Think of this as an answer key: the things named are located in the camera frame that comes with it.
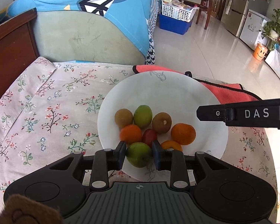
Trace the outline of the small orange mandarin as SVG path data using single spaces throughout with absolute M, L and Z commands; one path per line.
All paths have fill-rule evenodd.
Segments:
M 163 143 L 161 143 L 161 147 L 164 150 L 174 149 L 181 152 L 183 151 L 181 145 L 178 142 L 172 140 L 164 141 Z

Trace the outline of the green lime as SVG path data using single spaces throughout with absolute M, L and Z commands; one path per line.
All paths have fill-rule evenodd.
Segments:
M 143 129 L 150 125 L 153 113 L 149 106 L 140 105 L 134 112 L 133 121 L 139 128 Z
M 147 144 L 136 142 L 127 148 L 126 158 L 132 166 L 143 168 L 150 163 L 152 150 Z

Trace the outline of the orange mandarin right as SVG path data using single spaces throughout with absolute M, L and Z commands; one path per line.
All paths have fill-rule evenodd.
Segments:
M 195 140 L 196 131 L 192 125 L 177 123 L 171 129 L 171 138 L 180 145 L 189 145 Z

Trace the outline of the red cherry tomato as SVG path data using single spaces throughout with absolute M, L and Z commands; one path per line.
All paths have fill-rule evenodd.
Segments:
M 152 143 L 154 141 L 158 140 L 157 132 L 152 128 L 148 128 L 143 133 L 143 136 L 142 136 L 141 140 L 142 140 L 143 143 L 147 144 L 151 148 Z

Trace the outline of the orange mandarin left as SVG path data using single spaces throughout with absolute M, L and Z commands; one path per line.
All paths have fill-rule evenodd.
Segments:
M 141 129 L 134 124 L 127 125 L 120 130 L 119 137 L 127 145 L 140 142 L 142 138 Z

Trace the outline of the brown kiwi right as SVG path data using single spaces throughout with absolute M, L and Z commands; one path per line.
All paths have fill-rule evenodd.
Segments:
M 171 129 L 172 120 L 171 116 L 165 112 L 160 112 L 155 115 L 152 120 L 152 128 L 158 134 L 167 133 Z

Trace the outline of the brown kiwi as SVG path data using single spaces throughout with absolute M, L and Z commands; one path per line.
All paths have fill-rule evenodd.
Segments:
M 128 109 L 120 109 L 115 114 L 115 123 L 119 128 L 124 128 L 133 123 L 133 114 Z
M 167 133 L 171 129 L 172 120 L 171 116 L 165 112 L 160 112 L 155 115 L 152 120 L 152 128 L 158 134 Z

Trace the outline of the brown kiwi left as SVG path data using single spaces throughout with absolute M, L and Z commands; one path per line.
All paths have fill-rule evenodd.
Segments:
M 115 123 L 119 128 L 124 128 L 133 123 L 133 114 L 128 109 L 120 109 L 115 114 Z

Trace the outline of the pink fleece cloth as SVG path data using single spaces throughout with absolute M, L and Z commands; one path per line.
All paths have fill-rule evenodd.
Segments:
M 136 65 L 132 68 L 135 74 L 142 72 L 156 72 L 156 71 L 170 71 L 181 74 L 181 72 L 174 71 L 161 66 L 156 65 Z M 239 83 L 234 84 L 217 84 L 211 83 L 206 80 L 196 79 L 206 88 L 208 88 L 218 99 L 221 104 L 239 103 L 239 102 L 251 102 L 261 101 L 262 99 L 254 93 L 247 91 Z

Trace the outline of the green lime on plate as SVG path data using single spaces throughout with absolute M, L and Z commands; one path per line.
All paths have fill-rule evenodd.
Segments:
M 150 125 L 153 113 L 149 106 L 140 105 L 134 112 L 133 121 L 139 128 L 143 129 Z

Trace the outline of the orange smiley bucket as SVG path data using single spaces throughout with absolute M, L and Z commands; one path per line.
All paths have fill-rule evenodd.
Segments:
M 253 57 L 258 61 L 262 61 L 266 53 L 267 53 L 267 47 L 262 43 L 257 43 L 255 50 L 253 52 Z

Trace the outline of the white ceramic plate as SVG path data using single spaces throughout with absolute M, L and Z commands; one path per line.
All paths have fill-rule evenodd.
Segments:
M 192 125 L 196 131 L 194 142 L 183 146 L 185 155 L 206 152 L 221 158 L 228 142 L 228 128 L 223 122 L 200 121 L 196 110 L 203 105 L 218 105 L 216 96 L 201 83 L 184 74 L 171 71 L 142 72 L 115 85 L 105 96 L 97 120 L 99 140 L 104 149 L 115 149 L 120 142 L 120 129 L 115 113 L 122 108 L 134 112 L 147 105 L 153 115 L 168 113 L 172 123 Z

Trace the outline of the floral tablecloth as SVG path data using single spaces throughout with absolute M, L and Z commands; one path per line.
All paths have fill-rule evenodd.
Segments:
M 0 99 L 0 212 L 7 187 L 71 153 L 103 149 L 97 120 L 107 93 L 136 75 L 131 66 L 35 60 Z M 263 128 L 228 127 L 221 159 L 277 185 Z

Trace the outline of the small white fridge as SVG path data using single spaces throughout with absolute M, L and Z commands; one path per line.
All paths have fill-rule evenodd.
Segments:
M 258 43 L 266 46 L 268 38 L 262 38 L 262 31 L 268 21 L 266 16 L 249 9 L 240 34 L 241 41 L 252 50 L 255 50 Z

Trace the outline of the green potted plant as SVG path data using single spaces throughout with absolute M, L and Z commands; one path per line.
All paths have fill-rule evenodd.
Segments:
M 262 38 L 267 38 L 267 47 L 270 51 L 280 39 L 280 9 L 273 9 L 272 20 L 262 28 Z

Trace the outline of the brown plush glove cuff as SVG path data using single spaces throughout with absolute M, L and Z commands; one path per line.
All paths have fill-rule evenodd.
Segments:
M 0 223 L 63 223 L 63 217 L 57 209 L 14 194 L 0 213 Z

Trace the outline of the silver refrigerator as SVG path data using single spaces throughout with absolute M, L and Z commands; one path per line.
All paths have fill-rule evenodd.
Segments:
M 266 15 L 271 0 L 227 0 L 222 22 L 234 36 L 239 37 L 249 10 Z

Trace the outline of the blue plastic storage bin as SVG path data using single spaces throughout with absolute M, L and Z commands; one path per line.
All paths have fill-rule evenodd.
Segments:
M 174 19 L 168 16 L 159 14 L 159 27 L 160 29 L 184 35 L 192 25 L 190 22 Z

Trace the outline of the white lattice basket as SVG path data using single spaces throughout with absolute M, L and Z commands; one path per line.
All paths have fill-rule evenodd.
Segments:
M 190 22 L 196 11 L 199 10 L 197 6 L 191 7 L 178 0 L 173 0 L 171 2 L 161 0 L 161 9 L 162 15 L 185 22 Z

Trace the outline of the dark wooden chair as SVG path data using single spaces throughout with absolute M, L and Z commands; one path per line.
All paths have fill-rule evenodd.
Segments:
M 209 21 L 210 21 L 211 12 L 212 12 L 212 4 L 213 4 L 213 0 L 201 0 L 201 3 L 198 5 L 199 12 L 198 12 L 196 24 L 198 24 L 198 22 L 200 20 L 200 16 L 201 16 L 202 11 L 206 11 L 207 12 L 207 18 L 206 18 L 206 22 L 205 22 L 205 26 L 204 26 L 205 30 L 207 29 Z

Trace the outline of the blue printed blanket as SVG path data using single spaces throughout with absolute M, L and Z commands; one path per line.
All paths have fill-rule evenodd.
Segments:
M 7 8 L 9 18 L 35 8 L 38 12 L 83 11 L 112 22 L 143 54 L 149 49 L 151 0 L 16 0 Z

